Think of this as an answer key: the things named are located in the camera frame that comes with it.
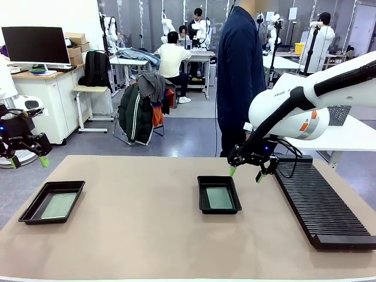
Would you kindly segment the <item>black slotted board rack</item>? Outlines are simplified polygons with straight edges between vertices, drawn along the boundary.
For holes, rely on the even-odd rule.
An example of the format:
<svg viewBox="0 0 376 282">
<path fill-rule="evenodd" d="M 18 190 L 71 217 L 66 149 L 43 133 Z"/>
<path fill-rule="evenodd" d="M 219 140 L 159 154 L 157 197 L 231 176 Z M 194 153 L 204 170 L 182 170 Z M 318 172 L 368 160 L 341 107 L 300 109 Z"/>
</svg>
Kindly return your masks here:
<svg viewBox="0 0 376 282">
<path fill-rule="evenodd" d="M 280 158 L 275 177 L 310 244 L 317 250 L 372 251 L 376 236 L 361 223 L 313 165 L 313 158 Z"/>
</svg>

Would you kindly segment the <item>orange garment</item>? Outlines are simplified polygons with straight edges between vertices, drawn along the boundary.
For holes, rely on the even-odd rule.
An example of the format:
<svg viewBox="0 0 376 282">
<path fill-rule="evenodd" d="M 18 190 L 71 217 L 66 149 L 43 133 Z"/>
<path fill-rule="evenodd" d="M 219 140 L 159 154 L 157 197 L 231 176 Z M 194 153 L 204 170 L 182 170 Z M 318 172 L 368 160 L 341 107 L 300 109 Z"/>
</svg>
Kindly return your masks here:
<svg viewBox="0 0 376 282">
<path fill-rule="evenodd" d="M 152 102 L 153 107 L 153 127 L 157 128 L 160 125 L 164 125 L 164 115 L 170 114 L 170 109 L 174 108 L 175 93 L 172 89 L 166 89 L 164 91 L 164 98 L 162 102 Z"/>
</svg>

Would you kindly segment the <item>black backpack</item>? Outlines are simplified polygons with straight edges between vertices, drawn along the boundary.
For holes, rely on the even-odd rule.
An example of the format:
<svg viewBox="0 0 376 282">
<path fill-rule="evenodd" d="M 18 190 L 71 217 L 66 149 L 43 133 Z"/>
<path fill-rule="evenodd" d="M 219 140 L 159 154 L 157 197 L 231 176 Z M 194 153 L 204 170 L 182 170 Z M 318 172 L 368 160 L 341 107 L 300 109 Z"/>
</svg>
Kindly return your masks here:
<svg viewBox="0 0 376 282">
<path fill-rule="evenodd" d="M 101 51 L 89 51 L 85 59 L 85 74 L 80 77 L 78 85 L 111 89 L 109 71 L 109 57 Z"/>
</svg>

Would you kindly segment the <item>person in navy jacket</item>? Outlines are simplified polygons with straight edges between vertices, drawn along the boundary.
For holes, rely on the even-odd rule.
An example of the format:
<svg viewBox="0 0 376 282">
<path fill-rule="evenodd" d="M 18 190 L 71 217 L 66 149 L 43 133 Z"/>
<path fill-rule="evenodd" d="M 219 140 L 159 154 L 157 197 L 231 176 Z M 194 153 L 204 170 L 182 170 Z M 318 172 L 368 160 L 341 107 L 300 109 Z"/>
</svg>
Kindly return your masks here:
<svg viewBox="0 0 376 282">
<path fill-rule="evenodd" d="M 243 126 L 249 121 L 253 99 L 265 91 L 263 54 L 252 17 L 256 0 L 240 0 L 234 6 L 219 43 L 217 120 L 221 131 L 220 157 L 246 140 Z"/>
</svg>

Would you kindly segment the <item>grey door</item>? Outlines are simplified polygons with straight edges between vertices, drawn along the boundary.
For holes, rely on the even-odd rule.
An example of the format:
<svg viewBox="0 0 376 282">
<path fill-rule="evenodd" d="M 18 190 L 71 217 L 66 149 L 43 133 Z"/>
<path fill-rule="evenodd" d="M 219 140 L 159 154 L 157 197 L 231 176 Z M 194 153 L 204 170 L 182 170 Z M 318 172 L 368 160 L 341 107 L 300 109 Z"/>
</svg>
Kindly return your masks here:
<svg viewBox="0 0 376 282">
<path fill-rule="evenodd" d="M 354 57 L 376 51 L 376 0 L 357 2 L 349 45 Z"/>
</svg>

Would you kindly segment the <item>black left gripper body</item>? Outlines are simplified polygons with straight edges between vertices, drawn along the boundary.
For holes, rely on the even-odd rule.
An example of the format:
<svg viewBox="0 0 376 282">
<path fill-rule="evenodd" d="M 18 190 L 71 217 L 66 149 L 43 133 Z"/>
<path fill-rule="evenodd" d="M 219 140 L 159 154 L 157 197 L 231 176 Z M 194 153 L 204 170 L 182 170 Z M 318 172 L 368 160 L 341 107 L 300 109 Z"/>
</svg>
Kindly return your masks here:
<svg viewBox="0 0 376 282">
<path fill-rule="evenodd" d="M 15 153 L 16 150 L 35 153 L 30 121 L 26 111 L 0 105 L 0 153 Z"/>
</svg>

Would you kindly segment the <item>black plastic ESD tray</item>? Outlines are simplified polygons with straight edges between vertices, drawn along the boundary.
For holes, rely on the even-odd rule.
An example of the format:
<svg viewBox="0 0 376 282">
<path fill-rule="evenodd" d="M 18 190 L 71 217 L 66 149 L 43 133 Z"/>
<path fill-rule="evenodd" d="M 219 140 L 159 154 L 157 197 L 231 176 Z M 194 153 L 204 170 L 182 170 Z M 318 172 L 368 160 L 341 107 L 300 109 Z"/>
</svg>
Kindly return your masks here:
<svg viewBox="0 0 376 282">
<path fill-rule="evenodd" d="M 237 195 L 234 180 L 230 176 L 198 176 L 199 185 L 199 209 L 203 214 L 237 214 L 242 210 L 242 206 Z M 233 202 L 232 209 L 211 209 L 207 198 L 206 189 L 208 187 L 225 187 L 228 189 Z"/>
<path fill-rule="evenodd" d="M 32 200 L 30 205 L 22 213 L 18 221 L 27 225 L 66 223 L 76 202 L 78 201 L 84 185 L 85 181 L 83 180 L 46 182 Z M 76 198 L 72 203 L 68 214 L 65 217 L 60 218 L 41 219 L 41 214 L 47 206 L 48 201 L 51 199 L 52 195 L 56 193 L 76 193 Z"/>
</svg>

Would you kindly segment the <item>grey mesh basket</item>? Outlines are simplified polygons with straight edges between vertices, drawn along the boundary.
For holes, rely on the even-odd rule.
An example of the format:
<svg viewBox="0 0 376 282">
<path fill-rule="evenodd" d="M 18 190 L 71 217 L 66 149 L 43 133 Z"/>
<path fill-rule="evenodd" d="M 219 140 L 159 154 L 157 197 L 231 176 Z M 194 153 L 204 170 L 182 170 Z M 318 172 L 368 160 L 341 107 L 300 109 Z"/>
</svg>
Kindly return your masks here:
<svg viewBox="0 0 376 282">
<path fill-rule="evenodd" d="M 351 110 L 351 106 L 329 106 L 329 126 L 342 126 Z"/>
</svg>

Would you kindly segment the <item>white cabinet wooden top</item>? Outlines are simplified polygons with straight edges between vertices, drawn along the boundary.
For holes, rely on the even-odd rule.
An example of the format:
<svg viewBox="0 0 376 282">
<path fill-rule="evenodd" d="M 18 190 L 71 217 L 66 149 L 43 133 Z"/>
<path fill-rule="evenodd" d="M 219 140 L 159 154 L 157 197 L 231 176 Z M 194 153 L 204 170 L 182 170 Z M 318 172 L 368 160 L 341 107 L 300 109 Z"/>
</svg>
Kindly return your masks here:
<svg viewBox="0 0 376 282">
<path fill-rule="evenodd" d="M 78 65 L 70 72 L 56 72 L 51 75 L 32 75 L 30 72 L 13 74 L 12 79 L 20 95 L 35 96 L 47 108 L 48 116 L 38 116 L 33 119 L 34 132 L 44 132 L 50 143 L 65 145 L 66 139 L 79 129 L 78 109 L 75 101 L 76 93 L 73 89 L 78 86 L 78 81 L 84 75 L 85 65 Z M 86 98 L 91 98 L 92 112 L 94 115 L 113 116 L 110 90 L 105 95 L 100 93 L 82 94 L 80 103 L 83 121 L 86 128 L 94 127 L 95 122 L 87 121 L 89 111 Z"/>
</svg>

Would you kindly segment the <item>small white rolling table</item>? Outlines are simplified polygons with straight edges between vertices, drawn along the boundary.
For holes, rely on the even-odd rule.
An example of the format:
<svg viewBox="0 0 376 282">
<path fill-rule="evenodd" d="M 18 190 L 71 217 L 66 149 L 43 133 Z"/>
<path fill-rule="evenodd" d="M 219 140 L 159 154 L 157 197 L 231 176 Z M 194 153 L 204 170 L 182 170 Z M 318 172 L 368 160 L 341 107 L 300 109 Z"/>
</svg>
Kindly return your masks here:
<svg viewBox="0 0 376 282">
<path fill-rule="evenodd" d="M 107 128 L 86 128 L 85 125 L 84 125 L 84 121 L 83 121 L 83 115 L 82 115 L 82 109 L 81 109 L 81 103 L 80 103 L 80 96 L 82 94 L 91 94 L 91 93 L 100 93 L 100 94 L 103 94 L 105 95 L 106 92 L 108 91 L 108 88 L 107 87 L 103 87 L 103 86 L 95 86 L 95 87 L 88 87 L 88 86 L 83 86 L 83 85 L 78 85 L 76 86 L 73 91 L 76 93 L 76 97 L 75 97 L 75 101 L 76 101 L 76 104 L 77 104 L 77 109 L 78 109 L 78 122 L 79 122 L 79 129 L 78 129 L 78 132 L 79 134 L 81 133 L 104 133 L 104 134 L 107 134 L 108 133 L 108 129 Z M 114 122 L 114 117 L 109 114 L 109 115 L 103 115 L 103 114 L 99 114 L 99 115 L 94 115 L 93 112 L 92 112 L 92 105 L 91 105 L 91 98 L 86 98 L 86 105 L 87 105 L 87 108 L 88 108 L 88 111 L 89 111 L 89 117 L 87 119 L 87 121 L 90 121 L 90 122 Z"/>
</svg>

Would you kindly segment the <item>black computer monitor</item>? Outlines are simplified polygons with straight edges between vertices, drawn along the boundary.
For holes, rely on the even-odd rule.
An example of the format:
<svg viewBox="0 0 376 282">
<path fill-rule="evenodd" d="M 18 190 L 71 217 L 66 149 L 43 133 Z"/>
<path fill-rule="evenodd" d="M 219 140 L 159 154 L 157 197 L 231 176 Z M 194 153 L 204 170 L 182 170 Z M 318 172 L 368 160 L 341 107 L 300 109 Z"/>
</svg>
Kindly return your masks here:
<svg viewBox="0 0 376 282">
<path fill-rule="evenodd" d="M 8 26 L 1 30 L 11 62 L 71 67 L 61 27 Z"/>
</svg>

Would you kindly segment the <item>person in white hoodie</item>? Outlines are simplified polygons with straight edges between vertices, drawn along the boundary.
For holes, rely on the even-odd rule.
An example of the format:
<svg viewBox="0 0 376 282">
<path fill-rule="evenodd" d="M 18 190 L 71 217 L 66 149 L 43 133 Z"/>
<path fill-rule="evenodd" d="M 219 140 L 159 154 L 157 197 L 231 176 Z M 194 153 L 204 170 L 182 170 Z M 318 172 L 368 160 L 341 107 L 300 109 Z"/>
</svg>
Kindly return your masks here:
<svg viewBox="0 0 376 282">
<path fill-rule="evenodd" d="M 328 12 L 321 13 L 318 18 L 318 21 L 322 22 L 323 25 L 318 30 L 318 34 L 314 42 L 313 54 L 311 56 L 311 59 L 308 65 L 307 75 L 322 71 L 328 48 L 332 44 L 333 39 L 335 38 L 334 30 L 330 26 L 331 14 Z M 308 38 L 305 42 L 303 53 L 300 56 L 300 64 L 301 64 L 300 74 L 301 75 L 304 73 L 304 69 L 307 64 L 308 52 L 311 48 L 311 43 L 312 43 L 313 36 L 314 36 L 314 30 L 315 30 L 314 24 L 310 23 L 310 31 L 308 34 Z"/>
</svg>

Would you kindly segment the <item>white lab table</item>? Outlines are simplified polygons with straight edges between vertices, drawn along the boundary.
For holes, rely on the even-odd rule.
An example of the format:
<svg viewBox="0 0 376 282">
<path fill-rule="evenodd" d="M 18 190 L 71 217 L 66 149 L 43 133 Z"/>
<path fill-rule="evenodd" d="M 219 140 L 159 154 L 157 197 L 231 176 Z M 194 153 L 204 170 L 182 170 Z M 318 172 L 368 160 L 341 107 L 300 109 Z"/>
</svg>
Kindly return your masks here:
<svg viewBox="0 0 376 282">
<path fill-rule="evenodd" d="M 265 73 L 265 83 L 266 88 L 268 84 L 268 75 L 271 65 L 271 59 L 272 55 L 263 56 L 263 67 L 264 67 L 264 73 Z M 300 70 L 304 70 L 304 65 L 300 64 L 298 62 L 286 59 L 281 56 L 276 56 L 274 61 L 274 74 L 275 75 L 282 75 L 285 72 L 292 72 L 297 73 Z"/>
<path fill-rule="evenodd" d="M 137 72 L 139 73 L 142 70 L 142 67 L 146 66 L 148 64 L 148 61 L 141 61 L 141 60 L 134 60 L 134 59 L 123 59 L 118 58 L 116 56 L 109 59 L 109 62 L 111 65 L 119 66 L 124 71 L 124 79 L 122 80 L 122 83 L 120 83 L 120 80 L 118 81 L 119 86 L 125 85 L 125 87 L 128 87 L 130 85 L 130 76 L 129 76 L 129 70 L 132 66 L 137 67 Z"/>
</svg>

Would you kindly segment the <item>black tripod stand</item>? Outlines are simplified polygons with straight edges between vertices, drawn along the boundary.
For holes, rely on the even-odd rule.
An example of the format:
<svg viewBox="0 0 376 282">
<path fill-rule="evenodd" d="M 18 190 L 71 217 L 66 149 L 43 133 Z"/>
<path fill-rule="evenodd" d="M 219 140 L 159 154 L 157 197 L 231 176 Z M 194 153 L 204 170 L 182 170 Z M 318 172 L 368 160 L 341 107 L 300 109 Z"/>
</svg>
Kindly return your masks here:
<svg viewBox="0 0 376 282">
<path fill-rule="evenodd" d="M 274 41 L 274 45 L 273 45 L 273 55 L 272 55 L 271 65 L 270 65 L 270 70 L 269 70 L 269 75 L 268 75 L 268 84 L 267 84 L 267 87 L 269 89 L 271 89 L 274 86 L 274 82 L 273 82 L 274 61 L 275 61 L 275 57 L 276 57 L 277 48 L 278 48 L 278 46 L 280 44 L 279 34 L 280 34 L 281 29 L 282 29 L 282 25 L 283 25 L 283 20 L 282 19 L 277 19 L 277 20 L 273 21 L 273 27 L 276 30 L 276 35 L 275 35 L 275 41 Z"/>
<path fill-rule="evenodd" d="M 102 39 L 103 39 L 103 45 L 105 49 L 105 54 L 107 56 L 111 55 L 111 26 L 112 26 L 112 17 L 107 17 L 105 14 L 99 12 L 99 21 L 100 21 L 100 27 L 102 30 Z"/>
<path fill-rule="evenodd" d="M 303 71 L 303 75 L 304 76 L 307 75 L 308 67 L 309 67 L 309 64 L 310 64 L 310 61 L 311 61 L 311 57 L 312 57 L 312 54 L 313 54 L 315 40 L 316 40 L 316 37 L 318 35 L 318 32 L 319 32 L 320 28 L 321 27 L 320 27 L 319 23 L 317 23 L 316 25 L 314 25 L 313 38 L 312 38 L 312 41 L 311 41 L 310 49 L 308 50 L 307 60 L 306 60 L 304 71 Z"/>
</svg>

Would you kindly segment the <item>grey workstation table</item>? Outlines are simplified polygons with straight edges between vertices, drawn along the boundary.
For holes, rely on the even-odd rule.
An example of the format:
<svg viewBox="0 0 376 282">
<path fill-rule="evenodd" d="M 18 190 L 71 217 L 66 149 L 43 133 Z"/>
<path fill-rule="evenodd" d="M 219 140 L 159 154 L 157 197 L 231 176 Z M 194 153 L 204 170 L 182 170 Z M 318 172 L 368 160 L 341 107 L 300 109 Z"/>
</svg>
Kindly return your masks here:
<svg viewBox="0 0 376 282">
<path fill-rule="evenodd" d="M 215 56 L 215 53 L 212 51 L 201 51 L 201 50 L 191 50 L 191 57 L 183 61 L 184 63 L 184 72 L 188 73 L 188 66 L 190 62 L 202 63 L 204 66 L 204 85 L 191 85 L 188 84 L 189 89 L 200 89 L 207 100 L 209 100 L 209 78 L 210 78 L 210 60 Z"/>
</svg>

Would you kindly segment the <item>white side work table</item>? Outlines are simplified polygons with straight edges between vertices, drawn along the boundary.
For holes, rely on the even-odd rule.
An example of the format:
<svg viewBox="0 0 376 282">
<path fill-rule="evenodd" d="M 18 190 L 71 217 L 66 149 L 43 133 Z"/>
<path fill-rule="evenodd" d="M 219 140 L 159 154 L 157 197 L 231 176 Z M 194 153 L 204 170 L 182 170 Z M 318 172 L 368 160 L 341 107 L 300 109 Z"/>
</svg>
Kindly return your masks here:
<svg viewBox="0 0 376 282">
<path fill-rule="evenodd" d="M 350 115 L 342 126 L 329 126 L 316 139 L 286 140 L 300 150 L 316 151 L 333 169 L 344 152 L 376 152 L 376 130 Z"/>
</svg>

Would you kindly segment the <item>person in cream sweater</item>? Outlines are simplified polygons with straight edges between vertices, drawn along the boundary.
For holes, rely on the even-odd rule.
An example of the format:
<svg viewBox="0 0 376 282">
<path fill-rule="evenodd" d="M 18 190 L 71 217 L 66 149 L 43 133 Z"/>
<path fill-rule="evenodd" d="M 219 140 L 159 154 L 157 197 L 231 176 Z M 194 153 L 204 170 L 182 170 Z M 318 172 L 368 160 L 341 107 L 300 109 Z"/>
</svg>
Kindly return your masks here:
<svg viewBox="0 0 376 282">
<path fill-rule="evenodd" d="M 160 57 L 159 75 L 177 86 L 181 86 L 179 103 L 190 103 L 191 99 L 186 96 L 189 82 L 188 74 L 180 71 L 182 62 L 190 59 L 192 53 L 178 45 L 179 35 L 176 31 L 167 34 L 167 44 L 162 44 L 157 54 Z"/>
</svg>

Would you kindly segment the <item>green circuit board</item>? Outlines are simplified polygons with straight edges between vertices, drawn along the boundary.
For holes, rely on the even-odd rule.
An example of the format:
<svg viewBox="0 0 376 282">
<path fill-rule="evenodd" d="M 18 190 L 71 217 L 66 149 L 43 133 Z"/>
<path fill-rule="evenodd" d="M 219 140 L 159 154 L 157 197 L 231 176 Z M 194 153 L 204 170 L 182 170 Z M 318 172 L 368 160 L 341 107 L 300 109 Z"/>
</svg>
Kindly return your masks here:
<svg viewBox="0 0 376 282">
<path fill-rule="evenodd" d="M 72 203 L 76 198 L 76 193 L 59 193 L 53 194 L 48 201 L 41 219 L 54 219 L 65 217 L 70 210 Z"/>
<path fill-rule="evenodd" d="M 233 202 L 229 191 L 225 187 L 208 187 L 206 189 L 211 209 L 232 209 Z"/>
</svg>

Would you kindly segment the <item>grey hooded garment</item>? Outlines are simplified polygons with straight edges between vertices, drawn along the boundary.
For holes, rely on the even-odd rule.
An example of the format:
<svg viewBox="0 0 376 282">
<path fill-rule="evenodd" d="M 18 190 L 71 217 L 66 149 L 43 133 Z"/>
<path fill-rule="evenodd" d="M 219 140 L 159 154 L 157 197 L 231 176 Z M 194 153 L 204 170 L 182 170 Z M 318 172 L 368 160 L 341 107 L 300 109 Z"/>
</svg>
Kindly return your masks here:
<svg viewBox="0 0 376 282">
<path fill-rule="evenodd" d="M 166 86 L 172 89 L 175 85 L 171 81 L 165 79 L 163 76 L 151 72 L 143 72 L 137 76 L 137 84 L 139 87 L 140 97 L 143 100 L 146 97 L 150 98 L 151 103 L 162 103 Z"/>
</svg>

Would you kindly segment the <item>blue denim garment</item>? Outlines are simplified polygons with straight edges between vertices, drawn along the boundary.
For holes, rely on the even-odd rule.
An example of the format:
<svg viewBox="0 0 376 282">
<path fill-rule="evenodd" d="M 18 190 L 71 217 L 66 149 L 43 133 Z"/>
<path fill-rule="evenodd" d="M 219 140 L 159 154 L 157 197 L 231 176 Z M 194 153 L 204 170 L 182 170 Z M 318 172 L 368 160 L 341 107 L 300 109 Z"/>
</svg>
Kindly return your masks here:
<svg viewBox="0 0 376 282">
<path fill-rule="evenodd" d="M 159 68 L 160 58 L 152 53 L 136 48 L 120 48 L 116 52 L 118 58 L 147 61 L 152 67 Z"/>
</svg>

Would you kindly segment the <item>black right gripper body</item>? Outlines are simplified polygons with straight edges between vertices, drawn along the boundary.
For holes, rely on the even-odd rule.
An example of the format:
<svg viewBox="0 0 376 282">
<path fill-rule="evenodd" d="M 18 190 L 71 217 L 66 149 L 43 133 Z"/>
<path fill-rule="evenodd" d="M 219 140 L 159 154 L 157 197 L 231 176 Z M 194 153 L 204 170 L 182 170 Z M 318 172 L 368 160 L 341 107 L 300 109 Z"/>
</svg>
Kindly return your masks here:
<svg viewBox="0 0 376 282">
<path fill-rule="evenodd" d="M 231 167 L 238 167 L 244 164 L 261 166 L 270 160 L 270 156 L 274 154 L 277 142 L 262 141 L 255 147 L 243 149 L 244 144 L 235 145 L 227 157 L 227 162 Z"/>
</svg>

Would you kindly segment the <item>black keyboard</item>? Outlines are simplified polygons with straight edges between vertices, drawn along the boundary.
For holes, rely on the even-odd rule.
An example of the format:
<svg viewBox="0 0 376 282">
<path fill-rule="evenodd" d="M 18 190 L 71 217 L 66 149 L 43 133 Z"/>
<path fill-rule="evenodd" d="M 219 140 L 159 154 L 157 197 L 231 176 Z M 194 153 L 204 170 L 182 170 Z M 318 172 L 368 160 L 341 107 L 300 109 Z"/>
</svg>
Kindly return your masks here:
<svg viewBox="0 0 376 282">
<path fill-rule="evenodd" d="M 66 72 L 70 72 L 74 69 L 76 69 L 77 66 L 70 66 L 70 65 L 63 65 L 63 66 L 47 66 L 47 69 L 49 71 L 57 71 L 57 72 L 63 72 L 63 73 L 66 73 Z"/>
</svg>

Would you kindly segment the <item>standing person dark jacket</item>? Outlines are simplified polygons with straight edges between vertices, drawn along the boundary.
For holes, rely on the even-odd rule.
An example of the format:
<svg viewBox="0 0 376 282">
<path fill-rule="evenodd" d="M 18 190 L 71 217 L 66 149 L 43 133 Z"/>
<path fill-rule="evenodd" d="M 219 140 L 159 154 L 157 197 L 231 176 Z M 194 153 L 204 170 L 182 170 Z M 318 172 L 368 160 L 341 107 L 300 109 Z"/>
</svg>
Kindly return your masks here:
<svg viewBox="0 0 376 282">
<path fill-rule="evenodd" d="M 202 13 L 201 8 L 196 8 L 194 10 L 194 18 L 188 25 L 189 38 L 196 44 L 203 43 L 206 38 L 205 25 L 201 20 Z"/>
</svg>

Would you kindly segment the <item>dark green striped jacket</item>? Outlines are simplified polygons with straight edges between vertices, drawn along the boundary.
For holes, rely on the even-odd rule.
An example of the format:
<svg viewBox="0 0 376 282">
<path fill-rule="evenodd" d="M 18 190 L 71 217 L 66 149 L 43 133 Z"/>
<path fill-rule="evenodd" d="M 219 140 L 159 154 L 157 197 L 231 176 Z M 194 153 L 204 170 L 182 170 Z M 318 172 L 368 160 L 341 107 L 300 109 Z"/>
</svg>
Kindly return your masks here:
<svg viewBox="0 0 376 282">
<path fill-rule="evenodd" d="M 129 143 L 147 146 L 153 132 L 153 107 L 150 97 L 142 97 L 137 82 L 124 92 L 118 106 L 118 121 Z"/>
</svg>

